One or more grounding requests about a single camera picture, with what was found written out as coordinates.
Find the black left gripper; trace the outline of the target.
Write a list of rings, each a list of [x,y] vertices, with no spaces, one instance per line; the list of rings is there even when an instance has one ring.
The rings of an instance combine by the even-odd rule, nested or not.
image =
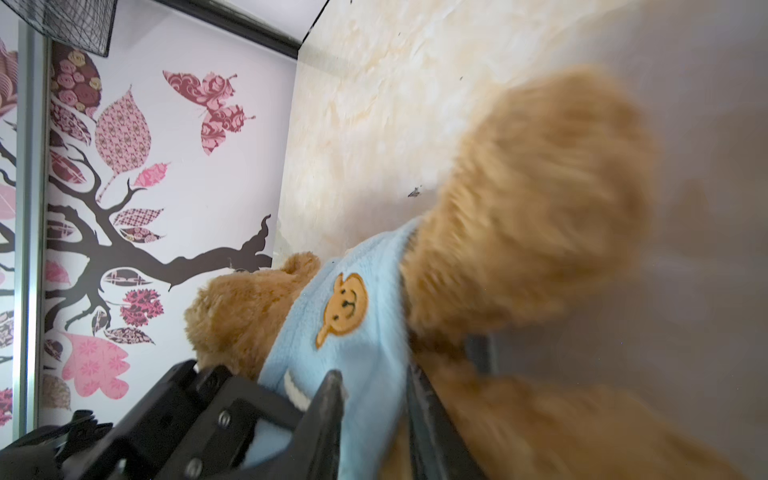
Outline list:
[[[209,479],[239,465],[267,420],[295,429],[288,400],[226,367],[173,366],[102,438],[64,464],[67,479]]]

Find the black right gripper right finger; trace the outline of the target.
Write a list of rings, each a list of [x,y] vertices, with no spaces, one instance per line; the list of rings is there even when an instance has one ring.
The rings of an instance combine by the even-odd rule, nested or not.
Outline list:
[[[406,405],[414,479],[487,479],[426,373],[415,362],[408,367]]]

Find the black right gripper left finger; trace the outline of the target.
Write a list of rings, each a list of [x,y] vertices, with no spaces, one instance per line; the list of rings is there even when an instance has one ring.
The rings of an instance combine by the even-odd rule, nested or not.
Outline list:
[[[254,427],[244,462],[223,479],[335,479],[344,413],[342,374],[329,371],[294,427],[279,426],[270,406]]]

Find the light blue teddy shirt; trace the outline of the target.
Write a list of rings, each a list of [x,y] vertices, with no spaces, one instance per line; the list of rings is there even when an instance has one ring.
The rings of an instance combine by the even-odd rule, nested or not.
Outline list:
[[[326,373],[340,371],[341,479],[376,478],[397,430],[409,363],[400,262],[419,223],[327,261],[291,307],[257,379],[306,410]]]

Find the brown plush teddy bear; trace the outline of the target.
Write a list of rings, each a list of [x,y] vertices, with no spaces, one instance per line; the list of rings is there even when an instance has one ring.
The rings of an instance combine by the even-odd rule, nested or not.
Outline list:
[[[469,133],[400,262],[418,364],[487,479],[736,479],[717,452],[609,387],[481,374],[473,335],[563,311],[638,253],[651,140],[609,79],[584,70],[505,92]],[[203,367],[257,381],[294,302],[327,261],[212,279],[186,310]],[[412,477],[406,405],[378,475]]]

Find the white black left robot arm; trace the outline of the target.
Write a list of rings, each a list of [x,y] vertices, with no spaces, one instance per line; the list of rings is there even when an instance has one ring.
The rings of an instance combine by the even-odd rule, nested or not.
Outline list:
[[[76,411],[1,451],[4,479],[308,479],[302,413],[224,367],[171,367],[117,425]]]

